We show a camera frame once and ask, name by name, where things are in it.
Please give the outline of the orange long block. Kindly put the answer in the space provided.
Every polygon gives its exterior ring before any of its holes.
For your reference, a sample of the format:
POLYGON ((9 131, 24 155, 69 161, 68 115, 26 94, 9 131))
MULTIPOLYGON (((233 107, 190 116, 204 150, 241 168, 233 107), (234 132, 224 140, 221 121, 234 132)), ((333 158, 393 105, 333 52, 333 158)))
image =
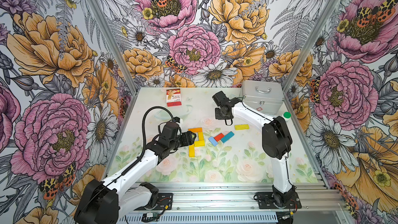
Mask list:
POLYGON ((203 132, 202 128, 190 128, 188 129, 189 131, 191 131, 192 133, 200 133, 203 132))

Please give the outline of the long yellow block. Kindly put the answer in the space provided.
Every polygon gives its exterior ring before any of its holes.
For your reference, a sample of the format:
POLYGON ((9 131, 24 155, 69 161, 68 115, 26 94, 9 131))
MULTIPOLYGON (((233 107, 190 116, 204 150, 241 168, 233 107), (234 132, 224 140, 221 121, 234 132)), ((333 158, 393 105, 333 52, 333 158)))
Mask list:
POLYGON ((190 158, 194 158, 195 157, 195 146, 194 145, 190 145, 188 147, 188 154, 190 158))

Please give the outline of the short yellow block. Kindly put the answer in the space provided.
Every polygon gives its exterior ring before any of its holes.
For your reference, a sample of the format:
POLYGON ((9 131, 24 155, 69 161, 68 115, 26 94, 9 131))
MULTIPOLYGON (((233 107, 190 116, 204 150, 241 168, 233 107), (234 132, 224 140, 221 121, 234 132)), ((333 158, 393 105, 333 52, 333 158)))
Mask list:
POLYGON ((204 134, 203 134, 203 132, 199 132, 199 133, 198 133, 198 139, 199 139, 199 141, 204 141, 204 134))

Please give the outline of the yellow-green block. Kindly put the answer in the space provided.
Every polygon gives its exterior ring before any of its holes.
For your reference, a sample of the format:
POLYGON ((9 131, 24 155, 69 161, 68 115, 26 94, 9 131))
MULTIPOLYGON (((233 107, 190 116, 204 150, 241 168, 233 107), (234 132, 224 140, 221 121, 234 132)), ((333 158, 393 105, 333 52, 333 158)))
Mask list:
POLYGON ((250 129, 250 125, 248 124, 239 124, 239 125, 235 125, 234 126, 235 130, 249 130, 250 129))

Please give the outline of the teal block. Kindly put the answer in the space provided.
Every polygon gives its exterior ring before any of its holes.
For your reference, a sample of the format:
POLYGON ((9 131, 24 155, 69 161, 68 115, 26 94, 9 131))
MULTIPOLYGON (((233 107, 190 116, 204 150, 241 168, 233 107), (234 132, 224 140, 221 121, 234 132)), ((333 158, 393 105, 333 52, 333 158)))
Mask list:
POLYGON ((226 134, 223 134, 223 137, 221 138, 221 141, 223 143, 227 142, 228 140, 230 140, 232 137, 234 136, 233 132, 228 132, 226 134))

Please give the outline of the red block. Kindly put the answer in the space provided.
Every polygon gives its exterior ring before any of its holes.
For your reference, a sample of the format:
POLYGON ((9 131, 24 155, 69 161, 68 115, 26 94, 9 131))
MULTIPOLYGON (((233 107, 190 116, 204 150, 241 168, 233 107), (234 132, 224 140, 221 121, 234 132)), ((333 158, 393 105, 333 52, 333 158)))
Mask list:
POLYGON ((214 139, 218 142, 224 137, 223 133, 220 133, 219 135, 215 136, 214 139))

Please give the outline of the yellow block crosswise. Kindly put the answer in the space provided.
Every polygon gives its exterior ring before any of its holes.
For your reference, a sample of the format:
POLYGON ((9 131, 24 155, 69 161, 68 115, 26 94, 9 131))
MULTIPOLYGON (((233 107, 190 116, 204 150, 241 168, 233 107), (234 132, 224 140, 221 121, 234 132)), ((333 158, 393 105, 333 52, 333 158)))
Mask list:
POLYGON ((205 146, 205 141, 204 140, 195 141, 194 146, 195 147, 203 147, 203 146, 205 146))

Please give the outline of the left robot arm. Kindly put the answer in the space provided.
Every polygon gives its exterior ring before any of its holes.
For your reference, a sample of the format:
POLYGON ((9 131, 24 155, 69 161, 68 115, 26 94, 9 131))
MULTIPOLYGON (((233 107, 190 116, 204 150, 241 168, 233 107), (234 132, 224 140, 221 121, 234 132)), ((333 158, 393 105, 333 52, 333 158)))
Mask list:
POLYGON ((144 206, 156 204, 158 189, 150 183, 132 186, 148 171, 167 158, 172 150, 194 144, 196 134, 166 132, 146 145, 144 155, 102 181, 90 181, 74 214, 78 224, 115 224, 121 216, 144 206))

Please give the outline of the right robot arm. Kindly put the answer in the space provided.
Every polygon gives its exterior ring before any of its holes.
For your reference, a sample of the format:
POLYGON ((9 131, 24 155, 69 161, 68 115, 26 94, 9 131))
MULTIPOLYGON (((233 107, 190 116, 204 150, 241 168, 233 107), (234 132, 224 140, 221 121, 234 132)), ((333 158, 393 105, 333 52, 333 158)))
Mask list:
POLYGON ((294 200, 295 186, 290 179, 289 153, 293 142, 283 117, 267 117, 238 99, 218 102, 215 117, 218 120, 232 121, 240 118, 262 132, 262 148, 271 158, 274 180, 271 202, 277 208, 286 208, 294 200))

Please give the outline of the clear glass bowl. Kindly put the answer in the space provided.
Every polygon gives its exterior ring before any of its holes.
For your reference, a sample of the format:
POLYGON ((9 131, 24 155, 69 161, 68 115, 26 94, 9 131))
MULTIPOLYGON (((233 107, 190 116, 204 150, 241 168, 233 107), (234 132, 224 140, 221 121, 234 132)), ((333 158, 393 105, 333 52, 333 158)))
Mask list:
MULTIPOLYGON (((181 106, 173 106, 167 107, 168 111, 172 113, 174 117, 179 117, 180 119, 185 120, 188 115, 192 113, 193 106, 192 105, 181 105, 181 106)), ((155 119, 157 120, 170 120, 170 115, 164 110, 158 110, 155 115, 155 119)))

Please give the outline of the red white cardboard box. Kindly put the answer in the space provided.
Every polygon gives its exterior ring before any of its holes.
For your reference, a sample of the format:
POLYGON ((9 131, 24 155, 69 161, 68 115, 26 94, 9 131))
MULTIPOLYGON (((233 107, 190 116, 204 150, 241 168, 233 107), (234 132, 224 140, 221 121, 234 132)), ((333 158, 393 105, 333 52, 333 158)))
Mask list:
POLYGON ((168 107, 182 106, 181 90, 180 89, 167 89, 166 104, 168 107))

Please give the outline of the white bottle green cap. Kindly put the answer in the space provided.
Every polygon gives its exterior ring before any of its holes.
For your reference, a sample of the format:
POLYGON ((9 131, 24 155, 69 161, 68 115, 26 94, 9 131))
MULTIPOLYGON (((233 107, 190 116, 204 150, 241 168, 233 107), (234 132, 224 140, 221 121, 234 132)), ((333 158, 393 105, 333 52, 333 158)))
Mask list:
POLYGON ((291 117, 292 117, 291 113, 289 113, 289 112, 284 112, 283 113, 283 118, 284 118, 285 121, 290 121, 291 117))

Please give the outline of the small circuit board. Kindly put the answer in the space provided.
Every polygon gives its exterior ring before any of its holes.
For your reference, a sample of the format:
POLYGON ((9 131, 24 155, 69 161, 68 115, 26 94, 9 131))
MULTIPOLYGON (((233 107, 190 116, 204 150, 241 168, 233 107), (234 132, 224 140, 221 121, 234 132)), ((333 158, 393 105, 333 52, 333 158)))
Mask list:
POLYGON ((143 223, 157 222, 159 217, 160 216, 158 213, 144 213, 141 222, 143 223))

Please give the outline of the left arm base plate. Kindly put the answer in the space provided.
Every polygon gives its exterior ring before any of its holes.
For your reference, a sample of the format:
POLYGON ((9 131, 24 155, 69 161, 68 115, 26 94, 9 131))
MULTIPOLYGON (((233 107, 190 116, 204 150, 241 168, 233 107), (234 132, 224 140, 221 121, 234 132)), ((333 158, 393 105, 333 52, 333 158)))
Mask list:
POLYGON ((158 199, 156 204, 154 205, 154 207, 152 208, 148 208, 145 206, 139 207, 134 209, 134 211, 162 211, 163 209, 165 209, 166 206, 168 206, 168 208, 166 209, 171 210, 172 209, 172 205, 173 205, 173 197, 174 194, 171 192, 161 192, 158 194, 158 199))

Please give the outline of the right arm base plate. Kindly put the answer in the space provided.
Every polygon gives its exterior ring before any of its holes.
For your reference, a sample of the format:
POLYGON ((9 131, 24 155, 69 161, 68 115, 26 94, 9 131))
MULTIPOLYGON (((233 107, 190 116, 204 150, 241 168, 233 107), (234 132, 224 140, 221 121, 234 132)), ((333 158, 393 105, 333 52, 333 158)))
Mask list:
POLYGON ((293 190, 280 194, 277 192, 257 192, 254 200, 259 209, 287 209, 298 210, 302 208, 298 194, 293 190))

